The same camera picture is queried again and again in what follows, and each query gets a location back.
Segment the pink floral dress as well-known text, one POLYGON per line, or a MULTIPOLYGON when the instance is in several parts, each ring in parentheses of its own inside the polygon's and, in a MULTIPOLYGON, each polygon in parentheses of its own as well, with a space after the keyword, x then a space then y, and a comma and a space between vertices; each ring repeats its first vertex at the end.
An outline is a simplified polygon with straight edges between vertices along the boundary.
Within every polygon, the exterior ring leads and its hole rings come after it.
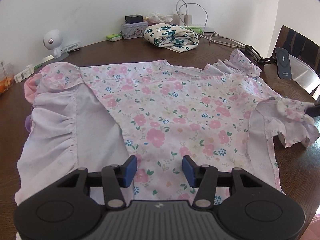
POLYGON ((243 168, 280 189, 273 138, 309 147, 319 132, 305 112, 310 103, 282 97, 260 72, 239 50, 202 70, 165 60, 45 66, 15 202, 77 168, 100 171, 131 155, 138 164, 126 200, 193 200, 185 155, 224 172, 243 168))

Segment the pink blue purple garment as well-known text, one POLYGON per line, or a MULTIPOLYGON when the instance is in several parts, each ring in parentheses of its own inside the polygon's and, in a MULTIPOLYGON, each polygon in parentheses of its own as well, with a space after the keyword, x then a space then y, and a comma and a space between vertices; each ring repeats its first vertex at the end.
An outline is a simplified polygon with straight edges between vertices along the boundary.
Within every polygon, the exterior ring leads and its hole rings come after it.
MULTIPOLYGON (((37 86, 41 81, 42 75, 40 73, 35 74, 34 76, 30 77, 24 83, 24 97, 25 99, 33 105, 35 98, 37 97, 37 86)), ((25 129, 30 133, 31 132, 31 114, 28 115, 25 119, 25 129)))

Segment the white small device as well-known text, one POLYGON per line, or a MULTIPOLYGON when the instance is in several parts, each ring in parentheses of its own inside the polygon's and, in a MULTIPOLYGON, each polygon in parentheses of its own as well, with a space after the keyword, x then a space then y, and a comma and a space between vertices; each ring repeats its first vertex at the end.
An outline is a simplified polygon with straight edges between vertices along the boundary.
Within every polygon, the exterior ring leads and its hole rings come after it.
POLYGON ((80 48, 81 48, 81 43, 77 42, 77 43, 70 44, 68 46, 63 47, 62 52, 63 53, 69 53, 71 51, 79 50, 80 48))

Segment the green tissue pack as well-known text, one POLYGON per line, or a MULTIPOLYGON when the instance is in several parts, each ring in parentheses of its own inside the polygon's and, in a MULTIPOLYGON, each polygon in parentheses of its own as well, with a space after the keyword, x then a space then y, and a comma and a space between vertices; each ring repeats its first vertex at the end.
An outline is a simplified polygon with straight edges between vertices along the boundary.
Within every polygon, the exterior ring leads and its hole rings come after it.
POLYGON ((121 34, 111 34, 106 36, 106 40, 110 42, 116 42, 122 39, 123 39, 123 36, 121 34))

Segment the folded teal floral cloth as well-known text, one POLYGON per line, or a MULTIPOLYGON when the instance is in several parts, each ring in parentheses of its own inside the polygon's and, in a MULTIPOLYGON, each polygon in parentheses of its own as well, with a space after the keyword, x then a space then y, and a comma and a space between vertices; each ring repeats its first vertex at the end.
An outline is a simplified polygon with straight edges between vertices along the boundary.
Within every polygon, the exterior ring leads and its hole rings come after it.
POLYGON ((166 48, 177 53, 190 51, 199 45, 197 33, 176 24, 151 25, 146 28, 143 37, 158 48, 166 48))

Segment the clear box orange snacks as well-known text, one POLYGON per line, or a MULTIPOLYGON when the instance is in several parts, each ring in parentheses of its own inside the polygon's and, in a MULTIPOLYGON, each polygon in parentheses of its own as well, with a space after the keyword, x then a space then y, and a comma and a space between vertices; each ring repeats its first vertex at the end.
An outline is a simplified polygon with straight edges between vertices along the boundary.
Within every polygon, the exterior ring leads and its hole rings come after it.
POLYGON ((4 64, 1 61, 0 66, 0 94, 4 94, 14 84, 14 72, 12 64, 4 64))

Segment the lavender tin box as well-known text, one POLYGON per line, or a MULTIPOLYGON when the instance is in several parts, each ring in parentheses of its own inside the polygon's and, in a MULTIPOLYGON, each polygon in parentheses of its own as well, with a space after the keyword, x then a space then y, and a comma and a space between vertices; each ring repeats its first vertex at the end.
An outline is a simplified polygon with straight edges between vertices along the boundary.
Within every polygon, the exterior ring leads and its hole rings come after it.
POLYGON ((143 37, 148 26, 149 24, 146 21, 138 23, 123 23, 121 25, 120 34, 125 40, 143 37))

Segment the white power strip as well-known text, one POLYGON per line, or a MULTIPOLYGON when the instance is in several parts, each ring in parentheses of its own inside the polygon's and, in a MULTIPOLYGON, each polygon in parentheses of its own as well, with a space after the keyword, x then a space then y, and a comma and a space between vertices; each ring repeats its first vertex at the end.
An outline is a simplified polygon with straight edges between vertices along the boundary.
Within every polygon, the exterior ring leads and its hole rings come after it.
POLYGON ((199 26, 202 27, 203 33, 213 33, 215 30, 213 27, 208 27, 200 24, 192 25, 190 27, 199 26))

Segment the white round robot toy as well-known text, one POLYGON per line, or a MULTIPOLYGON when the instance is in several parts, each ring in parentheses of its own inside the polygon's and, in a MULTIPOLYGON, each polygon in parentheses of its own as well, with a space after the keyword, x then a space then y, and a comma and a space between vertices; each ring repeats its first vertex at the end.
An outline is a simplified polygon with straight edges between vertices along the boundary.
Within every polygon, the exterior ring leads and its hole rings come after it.
POLYGON ((43 37, 44 46, 51 51, 55 61, 62 61, 66 59, 69 54, 63 52, 63 36, 59 30, 53 29, 47 32, 43 37))

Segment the white power adapter right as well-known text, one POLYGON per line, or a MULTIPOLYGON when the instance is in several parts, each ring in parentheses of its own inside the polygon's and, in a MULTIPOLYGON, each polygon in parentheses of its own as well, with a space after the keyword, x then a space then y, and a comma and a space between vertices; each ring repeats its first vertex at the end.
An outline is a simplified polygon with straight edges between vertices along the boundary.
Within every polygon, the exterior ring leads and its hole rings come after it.
POLYGON ((191 26, 193 21, 193 17, 188 14, 184 14, 184 25, 185 26, 191 26))

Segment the white power adapter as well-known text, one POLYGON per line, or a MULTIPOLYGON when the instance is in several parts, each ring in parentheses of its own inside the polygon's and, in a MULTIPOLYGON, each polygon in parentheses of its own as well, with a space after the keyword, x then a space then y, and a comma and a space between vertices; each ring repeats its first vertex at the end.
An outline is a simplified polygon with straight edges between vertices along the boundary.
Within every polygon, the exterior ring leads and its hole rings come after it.
POLYGON ((185 26, 191 26, 193 21, 193 17, 188 14, 184 14, 184 25, 185 26))
POLYGON ((173 14, 174 20, 173 20, 173 24, 175 25, 181 25, 181 19, 179 17, 178 14, 173 14))

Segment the black charger block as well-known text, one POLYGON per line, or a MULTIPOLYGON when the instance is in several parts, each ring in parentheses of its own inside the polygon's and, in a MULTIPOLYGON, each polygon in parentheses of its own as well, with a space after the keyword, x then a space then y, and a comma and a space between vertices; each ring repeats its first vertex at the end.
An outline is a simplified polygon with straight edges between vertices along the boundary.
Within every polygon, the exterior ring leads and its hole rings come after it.
POLYGON ((143 22, 143 15, 135 14, 135 15, 127 15, 125 16, 125 23, 126 24, 134 24, 143 22))

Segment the dark wooden chair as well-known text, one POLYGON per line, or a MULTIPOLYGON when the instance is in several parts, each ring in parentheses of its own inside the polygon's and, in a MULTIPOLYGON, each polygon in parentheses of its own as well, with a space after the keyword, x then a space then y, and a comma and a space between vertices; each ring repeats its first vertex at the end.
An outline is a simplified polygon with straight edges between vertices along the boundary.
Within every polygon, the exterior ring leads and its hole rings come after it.
POLYGON ((319 101, 319 45, 284 25, 275 46, 287 50, 292 79, 319 101))

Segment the white power adapter left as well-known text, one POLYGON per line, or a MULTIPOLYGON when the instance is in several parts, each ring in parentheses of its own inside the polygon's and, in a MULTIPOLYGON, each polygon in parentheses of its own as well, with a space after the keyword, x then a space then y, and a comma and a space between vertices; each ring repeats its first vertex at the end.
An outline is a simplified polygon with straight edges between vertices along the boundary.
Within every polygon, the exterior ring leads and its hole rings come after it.
POLYGON ((181 25, 181 19, 179 17, 178 14, 173 14, 174 20, 173 20, 173 24, 175 25, 181 25))

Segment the crumpled white tissue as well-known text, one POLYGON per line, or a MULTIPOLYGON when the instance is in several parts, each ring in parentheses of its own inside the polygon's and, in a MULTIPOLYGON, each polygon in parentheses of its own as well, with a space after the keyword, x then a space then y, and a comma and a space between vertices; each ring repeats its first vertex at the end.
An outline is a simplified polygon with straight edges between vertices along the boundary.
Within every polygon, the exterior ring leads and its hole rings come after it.
POLYGON ((173 21, 173 17, 172 15, 163 15, 159 12, 152 12, 144 17, 144 21, 148 22, 149 25, 171 23, 173 21))

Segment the black wireless charger stand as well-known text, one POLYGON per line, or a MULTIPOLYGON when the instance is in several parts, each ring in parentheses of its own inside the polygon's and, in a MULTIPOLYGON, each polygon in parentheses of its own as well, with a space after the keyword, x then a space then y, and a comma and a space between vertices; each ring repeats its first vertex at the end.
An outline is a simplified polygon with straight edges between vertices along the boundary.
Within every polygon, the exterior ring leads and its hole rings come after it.
POLYGON ((288 51, 284 48, 275 47, 277 74, 280 79, 291 80, 291 64, 288 51))

